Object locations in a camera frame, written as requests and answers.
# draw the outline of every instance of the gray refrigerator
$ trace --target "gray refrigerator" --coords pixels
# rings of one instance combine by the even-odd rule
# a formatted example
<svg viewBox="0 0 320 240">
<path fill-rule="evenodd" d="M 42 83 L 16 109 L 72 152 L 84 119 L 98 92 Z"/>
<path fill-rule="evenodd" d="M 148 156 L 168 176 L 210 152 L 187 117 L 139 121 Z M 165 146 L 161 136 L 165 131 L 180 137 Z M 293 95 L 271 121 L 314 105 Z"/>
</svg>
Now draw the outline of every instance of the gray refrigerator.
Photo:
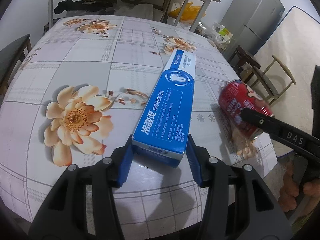
<svg viewBox="0 0 320 240">
<path fill-rule="evenodd" d="M 283 13 L 280 0 L 233 0 L 220 23 L 234 35 L 223 52 L 226 60 L 238 45 L 254 55 L 273 33 Z"/>
</svg>

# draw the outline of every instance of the wooden chair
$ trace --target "wooden chair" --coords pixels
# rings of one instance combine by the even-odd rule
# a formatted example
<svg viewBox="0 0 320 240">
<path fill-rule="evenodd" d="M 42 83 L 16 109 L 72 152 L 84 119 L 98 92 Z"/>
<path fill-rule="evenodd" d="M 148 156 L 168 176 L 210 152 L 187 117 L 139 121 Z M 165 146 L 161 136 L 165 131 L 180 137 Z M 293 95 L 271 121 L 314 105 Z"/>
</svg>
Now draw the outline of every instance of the wooden chair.
<svg viewBox="0 0 320 240">
<path fill-rule="evenodd" d="M 246 63 L 249 63 L 251 66 L 255 66 L 256 68 L 260 69 L 261 65 L 259 62 L 252 56 L 249 52 L 244 50 L 240 45 L 236 48 L 235 52 L 231 55 L 230 59 L 228 60 L 229 63 L 233 60 L 235 56 L 238 56 L 240 59 L 236 66 L 233 67 L 237 75 L 240 77 L 241 72 L 243 71 L 242 66 Z M 247 83 L 252 77 L 253 73 L 250 73 L 245 79 L 244 83 Z"/>
<path fill-rule="evenodd" d="M 4 95 L 8 89 L 10 75 L 18 60 L 24 60 L 24 49 L 31 51 L 30 34 L 11 42 L 0 51 L 0 94 Z"/>
<path fill-rule="evenodd" d="M 283 64 L 275 55 L 272 55 L 272 57 L 274 58 L 274 60 L 263 72 L 260 69 L 256 68 L 255 66 L 252 66 L 252 72 L 254 75 L 256 75 L 257 80 L 252 83 L 251 88 L 253 89 L 253 87 L 260 81 L 263 87 L 265 88 L 265 90 L 269 94 L 267 98 L 265 98 L 265 100 L 268 102 L 270 98 L 273 98 L 273 100 L 269 103 L 269 105 L 272 105 L 280 96 L 282 96 L 292 84 L 295 84 L 295 85 L 297 84 L 288 67 L 285 64 Z M 279 65 L 282 67 L 284 72 L 291 79 L 290 84 L 287 85 L 280 93 L 274 87 L 271 80 L 266 76 L 266 72 L 271 68 L 271 66 L 275 62 L 279 63 Z"/>
</svg>

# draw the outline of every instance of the human hand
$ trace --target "human hand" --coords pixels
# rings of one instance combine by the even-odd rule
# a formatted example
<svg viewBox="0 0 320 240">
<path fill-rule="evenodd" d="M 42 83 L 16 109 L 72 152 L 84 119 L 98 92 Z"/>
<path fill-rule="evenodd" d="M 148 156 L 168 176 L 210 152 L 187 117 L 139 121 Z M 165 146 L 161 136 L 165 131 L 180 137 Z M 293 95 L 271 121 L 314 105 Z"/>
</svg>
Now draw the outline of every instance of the human hand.
<svg viewBox="0 0 320 240">
<path fill-rule="evenodd" d="M 297 207 L 295 197 L 299 195 L 299 187 L 292 179 L 293 175 L 293 163 L 290 162 L 287 165 L 287 171 L 283 176 L 284 186 L 280 189 L 280 197 L 278 203 L 283 212 L 294 210 Z M 306 216 L 311 213 L 317 206 L 320 200 L 320 179 L 315 179 L 311 182 L 307 182 L 303 185 L 303 193 L 310 196 L 311 199 L 300 217 Z"/>
</svg>

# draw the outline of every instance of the screw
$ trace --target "screw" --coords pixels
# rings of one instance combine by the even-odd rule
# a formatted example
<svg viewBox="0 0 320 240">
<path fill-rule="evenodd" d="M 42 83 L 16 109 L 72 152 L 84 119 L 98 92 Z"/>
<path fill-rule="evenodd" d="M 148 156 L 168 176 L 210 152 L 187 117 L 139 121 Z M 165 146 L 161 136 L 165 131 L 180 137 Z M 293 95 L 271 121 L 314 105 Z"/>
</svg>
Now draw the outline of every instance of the screw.
<svg viewBox="0 0 320 240">
<path fill-rule="evenodd" d="M 76 168 L 77 168 L 77 165 L 75 165 L 75 164 L 70 164 L 70 165 L 68 166 L 68 170 L 69 170 L 69 171 L 74 171 Z"/>
<path fill-rule="evenodd" d="M 244 166 L 244 169 L 246 170 L 246 171 L 252 171 L 252 166 L 251 165 L 249 165 L 249 164 L 246 164 L 245 166 Z"/>
<path fill-rule="evenodd" d="M 102 162 L 104 164 L 110 164 L 110 163 L 112 163 L 112 159 L 110 157 L 105 157 L 102 159 Z"/>
<path fill-rule="evenodd" d="M 216 157 L 209 158 L 209 163 L 216 164 L 217 162 L 218 162 L 218 159 Z"/>
</svg>

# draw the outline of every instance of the toothpaste box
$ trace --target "toothpaste box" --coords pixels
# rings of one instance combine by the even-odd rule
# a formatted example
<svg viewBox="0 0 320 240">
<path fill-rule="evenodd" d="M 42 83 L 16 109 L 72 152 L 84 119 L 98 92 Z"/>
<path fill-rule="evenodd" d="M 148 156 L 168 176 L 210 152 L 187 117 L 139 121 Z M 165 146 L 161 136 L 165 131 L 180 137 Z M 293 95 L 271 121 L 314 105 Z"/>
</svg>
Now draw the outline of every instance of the toothpaste box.
<svg viewBox="0 0 320 240">
<path fill-rule="evenodd" d="M 186 152 L 196 55 L 175 49 L 132 136 L 138 154 L 177 167 Z"/>
</svg>

